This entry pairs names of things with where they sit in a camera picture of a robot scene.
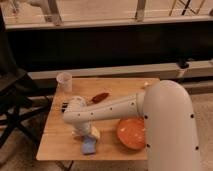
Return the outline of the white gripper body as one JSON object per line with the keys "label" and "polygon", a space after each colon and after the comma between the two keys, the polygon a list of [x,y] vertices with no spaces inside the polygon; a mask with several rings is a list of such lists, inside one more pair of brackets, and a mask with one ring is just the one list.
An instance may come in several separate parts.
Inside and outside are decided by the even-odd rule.
{"label": "white gripper body", "polygon": [[92,125],[90,122],[82,122],[73,125],[72,134],[74,137],[90,136],[92,137]]}

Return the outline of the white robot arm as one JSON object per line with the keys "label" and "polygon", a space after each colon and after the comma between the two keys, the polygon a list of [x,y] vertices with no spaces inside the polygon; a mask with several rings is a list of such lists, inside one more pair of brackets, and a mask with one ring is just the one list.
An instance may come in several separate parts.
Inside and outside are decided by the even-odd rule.
{"label": "white robot arm", "polygon": [[149,171],[202,171],[195,113],[186,89],[162,80],[146,90],[88,106],[74,96],[63,120],[88,134],[98,120],[139,116],[145,119]]}

